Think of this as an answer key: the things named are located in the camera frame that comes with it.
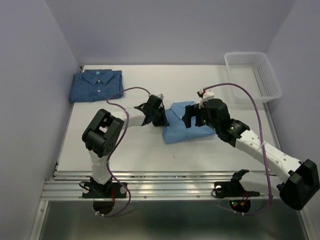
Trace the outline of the light blue long sleeve shirt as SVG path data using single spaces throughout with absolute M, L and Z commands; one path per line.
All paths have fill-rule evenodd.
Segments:
M 195 105 L 194 101 L 174 102 L 170 108 L 165 110 L 165 115 L 169 126 L 165 126 L 162 132 L 162 137 L 166 144 L 175 144 L 197 138 L 208 137 L 216 132 L 204 125 L 201 127 L 195 126 L 196 118 L 191 118 L 191 127 L 186 128 L 183 122 L 186 106 Z

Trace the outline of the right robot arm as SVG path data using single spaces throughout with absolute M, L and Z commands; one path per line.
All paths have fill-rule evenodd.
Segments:
M 291 157 L 262 141 L 245 123 L 230 117 L 227 105 L 220 99 L 188 105 L 182 120 L 187 128 L 208 126 L 223 142 L 253 159 L 271 173 L 259 174 L 239 170 L 229 181 L 218 181 L 211 194 L 217 199 L 258 197 L 271 194 L 290 208 L 300 211 L 320 189 L 317 165 Z

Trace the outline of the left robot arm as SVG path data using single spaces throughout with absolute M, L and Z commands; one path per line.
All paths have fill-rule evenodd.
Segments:
M 84 199 L 124 199 L 127 183 L 114 182 L 109 171 L 110 157 L 130 127 L 153 124 L 168 126 L 163 95 L 151 94 L 145 103 L 130 110 L 111 113 L 100 109 L 82 135 L 91 159 L 91 177 L 79 184 Z

